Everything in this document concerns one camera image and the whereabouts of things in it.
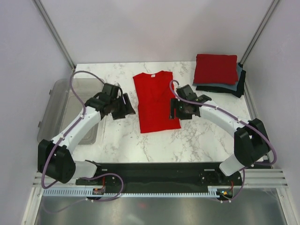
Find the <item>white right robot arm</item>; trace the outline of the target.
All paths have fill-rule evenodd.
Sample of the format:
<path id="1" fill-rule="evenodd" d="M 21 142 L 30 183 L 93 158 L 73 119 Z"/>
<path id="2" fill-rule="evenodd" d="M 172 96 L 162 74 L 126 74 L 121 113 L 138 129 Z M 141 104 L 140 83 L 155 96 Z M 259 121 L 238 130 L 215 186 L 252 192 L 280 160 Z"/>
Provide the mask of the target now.
<path id="1" fill-rule="evenodd" d="M 215 180 L 226 184 L 232 175 L 250 167 L 270 152 L 268 139 L 259 119 L 246 120 L 226 112 L 206 95 L 201 95 L 192 102 L 172 98 L 170 119 L 190 120 L 198 116 L 216 124 L 233 137 L 233 154 L 219 165 Z"/>

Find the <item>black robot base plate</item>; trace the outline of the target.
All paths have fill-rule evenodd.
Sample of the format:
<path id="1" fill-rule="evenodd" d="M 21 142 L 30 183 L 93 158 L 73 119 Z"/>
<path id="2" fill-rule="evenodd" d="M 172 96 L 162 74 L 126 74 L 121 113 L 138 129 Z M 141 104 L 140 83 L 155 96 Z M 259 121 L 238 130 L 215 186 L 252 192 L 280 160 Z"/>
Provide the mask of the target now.
<path id="1" fill-rule="evenodd" d="M 95 180 L 78 179 L 77 185 L 104 185 L 109 193 L 206 192 L 209 186 L 237 187 L 239 172 L 226 177 L 219 163 L 101 163 Z"/>

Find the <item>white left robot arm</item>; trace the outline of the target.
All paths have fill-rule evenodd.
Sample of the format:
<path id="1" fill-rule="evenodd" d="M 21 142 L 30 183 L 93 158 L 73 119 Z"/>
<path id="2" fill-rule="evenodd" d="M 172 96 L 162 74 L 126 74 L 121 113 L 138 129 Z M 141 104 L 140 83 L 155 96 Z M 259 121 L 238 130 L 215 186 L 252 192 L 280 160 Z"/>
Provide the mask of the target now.
<path id="1" fill-rule="evenodd" d="M 41 185 L 46 185 L 45 177 L 63 184 L 71 179 L 85 179 L 92 184 L 99 184 L 103 173 L 90 161 L 74 161 L 72 153 L 84 136 L 101 120 L 111 115 L 114 120 L 124 119 L 135 114 L 127 93 L 113 98 L 98 93 L 83 104 L 83 109 L 62 132 L 51 140 L 43 139 L 38 145 L 37 170 L 42 174 Z"/>

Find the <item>bright red t-shirt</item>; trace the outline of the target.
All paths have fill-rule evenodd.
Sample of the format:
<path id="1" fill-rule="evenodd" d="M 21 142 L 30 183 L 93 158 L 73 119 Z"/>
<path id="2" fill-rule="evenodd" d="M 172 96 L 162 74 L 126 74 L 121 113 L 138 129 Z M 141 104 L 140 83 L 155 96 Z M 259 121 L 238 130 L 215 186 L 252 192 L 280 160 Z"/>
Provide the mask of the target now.
<path id="1" fill-rule="evenodd" d="M 171 99 L 174 98 L 169 87 L 172 79 L 173 73 L 169 71 L 140 73 L 133 77 L 142 134 L 181 128 L 178 119 L 169 118 Z"/>

